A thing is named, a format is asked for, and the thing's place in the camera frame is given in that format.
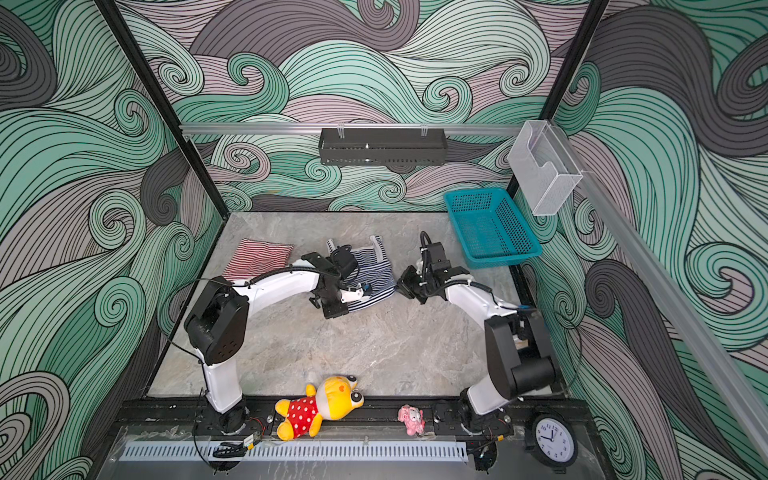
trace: teal plastic basket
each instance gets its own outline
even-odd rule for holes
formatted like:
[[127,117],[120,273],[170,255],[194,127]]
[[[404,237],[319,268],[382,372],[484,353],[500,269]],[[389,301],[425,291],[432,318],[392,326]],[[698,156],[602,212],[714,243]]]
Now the teal plastic basket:
[[445,205],[469,268],[517,265],[541,255],[541,244],[506,190],[455,190],[445,194]]

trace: white mesh container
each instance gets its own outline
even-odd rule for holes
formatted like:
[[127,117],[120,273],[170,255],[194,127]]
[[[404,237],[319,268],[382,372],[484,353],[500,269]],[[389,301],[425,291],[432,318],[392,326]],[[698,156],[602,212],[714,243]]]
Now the white mesh container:
[[546,120],[525,122],[508,159],[534,215],[557,214],[581,180],[575,155],[561,128]]

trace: red polka dot outfit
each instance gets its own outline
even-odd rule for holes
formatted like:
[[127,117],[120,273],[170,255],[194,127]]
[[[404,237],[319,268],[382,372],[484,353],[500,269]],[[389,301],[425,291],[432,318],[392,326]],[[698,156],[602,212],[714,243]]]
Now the red polka dot outfit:
[[293,427],[293,437],[298,439],[301,435],[310,432],[310,425],[317,416],[315,397],[308,396],[303,399],[291,400],[288,405],[286,420]]

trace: metal rail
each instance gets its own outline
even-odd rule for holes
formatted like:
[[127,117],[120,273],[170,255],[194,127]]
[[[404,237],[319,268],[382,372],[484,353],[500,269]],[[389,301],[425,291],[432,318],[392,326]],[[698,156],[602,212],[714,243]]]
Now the metal rail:
[[515,137],[522,124],[310,124],[289,122],[195,122],[181,124],[184,135],[320,135],[324,128],[442,128],[446,135]]

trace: clock face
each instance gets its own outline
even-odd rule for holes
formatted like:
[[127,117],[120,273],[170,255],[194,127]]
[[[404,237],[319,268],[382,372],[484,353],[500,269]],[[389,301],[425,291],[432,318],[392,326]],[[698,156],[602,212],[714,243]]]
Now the clock face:
[[574,440],[565,425],[555,419],[543,418],[535,426],[536,443],[555,462],[566,463],[574,455]]

